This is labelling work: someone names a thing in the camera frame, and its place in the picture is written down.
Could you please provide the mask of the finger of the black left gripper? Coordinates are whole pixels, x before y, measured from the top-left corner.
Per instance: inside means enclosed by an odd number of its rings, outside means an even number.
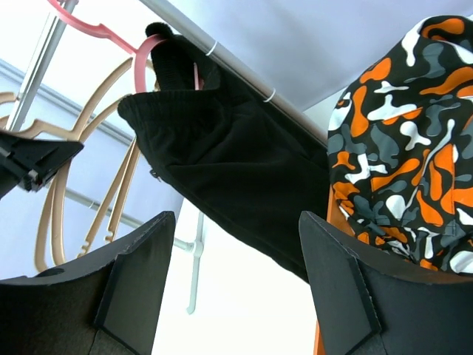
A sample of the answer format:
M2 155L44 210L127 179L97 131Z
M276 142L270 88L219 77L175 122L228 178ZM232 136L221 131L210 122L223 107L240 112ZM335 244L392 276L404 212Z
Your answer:
M17 186L27 192L37 192L83 147L79 141L20 138L2 131L1 196Z

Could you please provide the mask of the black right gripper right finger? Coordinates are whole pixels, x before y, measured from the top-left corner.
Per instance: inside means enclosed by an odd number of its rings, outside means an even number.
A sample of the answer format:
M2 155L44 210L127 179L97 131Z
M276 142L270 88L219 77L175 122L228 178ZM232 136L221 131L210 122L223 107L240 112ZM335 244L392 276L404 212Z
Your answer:
M299 234L327 354L471 354L472 279L362 243L311 212Z

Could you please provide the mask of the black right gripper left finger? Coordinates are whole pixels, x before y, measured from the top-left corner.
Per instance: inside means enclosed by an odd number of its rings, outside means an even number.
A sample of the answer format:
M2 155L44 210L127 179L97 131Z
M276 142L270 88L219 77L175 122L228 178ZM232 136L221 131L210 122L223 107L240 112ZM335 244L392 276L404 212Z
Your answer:
M175 226L162 212L83 257L2 280L1 353L150 354Z

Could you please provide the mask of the beige wooden hanger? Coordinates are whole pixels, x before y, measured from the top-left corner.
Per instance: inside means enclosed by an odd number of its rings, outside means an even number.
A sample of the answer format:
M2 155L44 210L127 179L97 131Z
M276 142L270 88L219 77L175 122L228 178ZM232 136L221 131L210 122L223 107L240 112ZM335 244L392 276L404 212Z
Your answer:
M120 223L120 218L123 214L123 208L125 206L125 202L129 192L129 186L133 174L135 173L137 160L140 154L139 152L137 153L134 159L135 164L134 166L131 166L129 164L129 160L132 157L133 143L134 141L130 143L129 148L127 149L126 154L124 155L122 163L114 177L114 180L112 181L104 199L102 200L96 211L95 218L92 221L89 231L85 236L84 244L81 246L81 251L78 253L77 257L82 257L89 252L99 231L99 228L103 222L103 219L105 218L106 213L109 210L109 206L112 202L112 199L116 194L118 194L115 199L114 206L112 207L112 211L110 213L109 223L106 229L108 234L105 236L106 242L111 243L114 241Z
M43 105L17 133L22 138L79 141L84 147L42 189L27 192L15 187L1 198L2 279L35 276L75 259L81 251L96 211L133 139L123 143L103 131L108 118L118 115L118 103L123 98L113 92L115 84L98 102L83 131L78 129L78 118L85 115L101 84L122 65L102 80L78 112ZM133 72L126 71L116 81L122 77L127 78L128 91L133 92ZM113 198L89 251L108 243L106 229L114 203Z

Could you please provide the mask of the orange camouflage shorts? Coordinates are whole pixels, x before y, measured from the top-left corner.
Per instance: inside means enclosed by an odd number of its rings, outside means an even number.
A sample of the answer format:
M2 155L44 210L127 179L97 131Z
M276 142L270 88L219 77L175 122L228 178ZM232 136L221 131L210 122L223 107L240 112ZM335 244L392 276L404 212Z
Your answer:
M339 98L333 199L363 243L433 271L472 272L472 20L418 22Z

